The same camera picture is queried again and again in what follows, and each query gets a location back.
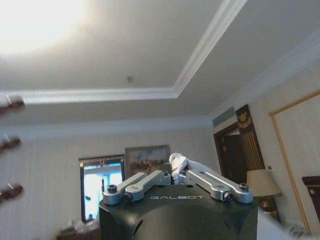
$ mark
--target robotic hand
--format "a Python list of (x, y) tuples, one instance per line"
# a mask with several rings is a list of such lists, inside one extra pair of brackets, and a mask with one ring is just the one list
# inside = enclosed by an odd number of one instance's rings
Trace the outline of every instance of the robotic hand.
[[(174, 154), (171, 164), (176, 157), (187, 159)], [(177, 185), (171, 185), (170, 174), (161, 170), (139, 172), (118, 186), (109, 185), (99, 205), (101, 239), (257, 238), (258, 206), (246, 184), (236, 184), (209, 168), (198, 171), (193, 165), (192, 170), (183, 167), (176, 174), (174, 167)]]

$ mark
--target white cloth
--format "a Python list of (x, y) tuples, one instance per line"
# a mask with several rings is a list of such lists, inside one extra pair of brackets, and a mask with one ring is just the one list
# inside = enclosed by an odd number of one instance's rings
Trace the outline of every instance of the white cloth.
[(169, 162), (171, 164), (172, 173), (171, 176), (173, 177), (174, 184), (179, 184), (179, 174), (184, 170), (185, 167), (188, 166), (190, 170), (197, 170), (199, 172), (208, 172), (208, 173), (215, 173), (215, 171), (202, 163), (191, 161), (183, 156), (181, 153), (175, 152), (172, 153)]

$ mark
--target bright light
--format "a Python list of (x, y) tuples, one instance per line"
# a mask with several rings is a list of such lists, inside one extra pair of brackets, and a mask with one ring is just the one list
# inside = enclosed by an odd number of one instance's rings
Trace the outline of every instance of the bright light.
[(0, 0), (0, 54), (54, 44), (86, 16), (85, 0)]

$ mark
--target white ceiling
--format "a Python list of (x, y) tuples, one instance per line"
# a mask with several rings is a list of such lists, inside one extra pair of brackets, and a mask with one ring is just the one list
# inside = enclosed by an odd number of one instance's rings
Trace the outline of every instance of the white ceiling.
[(221, 2), (90, 0), (86, 20), (68, 38), (0, 55), (1, 89), (172, 87)]
[(207, 115), (319, 29), (318, 0), (249, 0), (177, 99), (30, 105), (1, 123), (36, 125)]

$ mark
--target lamp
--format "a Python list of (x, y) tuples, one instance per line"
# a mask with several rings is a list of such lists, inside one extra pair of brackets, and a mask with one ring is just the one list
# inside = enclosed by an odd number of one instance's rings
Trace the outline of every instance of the lamp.
[(255, 197), (275, 196), (281, 194), (269, 173), (265, 169), (246, 172), (246, 183)]
[(247, 171), (246, 183), (264, 213), (280, 221), (274, 196), (280, 196), (281, 190), (271, 179), (269, 173), (265, 169)]

